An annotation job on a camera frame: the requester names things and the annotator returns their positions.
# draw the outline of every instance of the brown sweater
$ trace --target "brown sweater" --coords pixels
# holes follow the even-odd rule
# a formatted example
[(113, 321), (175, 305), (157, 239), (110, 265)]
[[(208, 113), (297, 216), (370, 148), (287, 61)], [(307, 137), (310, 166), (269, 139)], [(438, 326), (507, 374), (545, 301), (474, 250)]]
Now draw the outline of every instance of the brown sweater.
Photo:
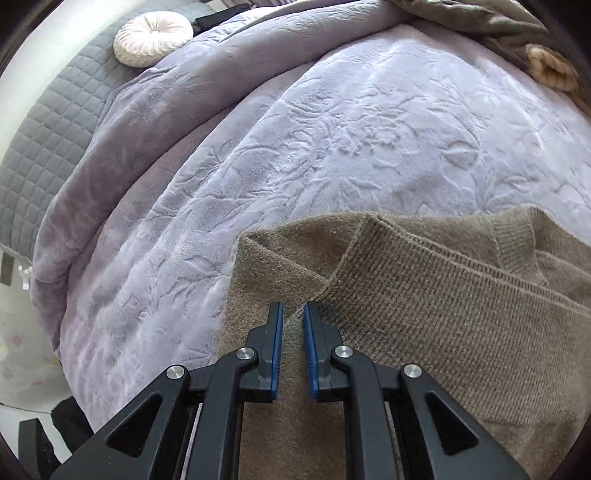
[(591, 410), (591, 248), (542, 211), (402, 218), (343, 213), (241, 237), (220, 354), (289, 308), (280, 399), (250, 404), (242, 479), (343, 479), (341, 407), (313, 404), (301, 305), (384, 365), (422, 365), (533, 480)]

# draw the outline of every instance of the black strap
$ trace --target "black strap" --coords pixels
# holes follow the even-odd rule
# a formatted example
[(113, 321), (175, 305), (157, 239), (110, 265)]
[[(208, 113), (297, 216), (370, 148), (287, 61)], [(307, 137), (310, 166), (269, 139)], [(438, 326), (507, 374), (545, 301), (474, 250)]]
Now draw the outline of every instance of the black strap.
[(236, 15), (246, 12), (250, 9), (251, 6), (249, 4), (239, 4), (235, 5), (234, 7), (230, 7), (227, 10), (222, 10), (221, 12), (215, 12), (214, 14), (207, 15), (206, 17), (196, 18), (195, 21), (191, 23), (191, 26), (193, 27), (193, 36), (197, 36), (213, 27), (217, 27), (226, 20), (229, 20), (232, 17), (235, 17)]

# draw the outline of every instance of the white round cushion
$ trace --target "white round cushion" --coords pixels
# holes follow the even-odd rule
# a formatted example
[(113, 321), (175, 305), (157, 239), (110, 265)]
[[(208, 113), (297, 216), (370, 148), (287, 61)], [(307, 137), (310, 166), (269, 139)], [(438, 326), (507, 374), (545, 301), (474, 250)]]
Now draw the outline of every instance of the white round cushion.
[(193, 38), (191, 22), (176, 12), (148, 12), (129, 20), (113, 42), (115, 57), (130, 67), (151, 67)]

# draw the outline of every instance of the lavender blanket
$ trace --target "lavender blanket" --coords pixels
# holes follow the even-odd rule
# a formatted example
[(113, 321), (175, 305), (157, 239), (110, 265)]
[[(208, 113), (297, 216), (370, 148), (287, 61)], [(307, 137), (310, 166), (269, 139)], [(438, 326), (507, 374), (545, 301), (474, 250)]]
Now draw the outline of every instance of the lavender blanket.
[(122, 87), (41, 226), (33, 300), (93, 428), (214, 360), (238, 236), (310, 215), (537, 205), (591, 242), (591, 126), (392, 4), (302, 0)]

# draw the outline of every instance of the gray blanket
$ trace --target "gray blanket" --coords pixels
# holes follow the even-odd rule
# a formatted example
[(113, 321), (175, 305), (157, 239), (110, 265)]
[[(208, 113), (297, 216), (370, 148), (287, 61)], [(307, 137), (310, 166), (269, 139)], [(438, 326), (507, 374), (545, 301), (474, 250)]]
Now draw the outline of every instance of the gray blanket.
[(332, 3), (248, 12), (120, 88), (50, 205), (33, 301), (93, 428), (214, 360), (244, 231), (537, 205), (591, 242), (570, 99), (389, 2)]

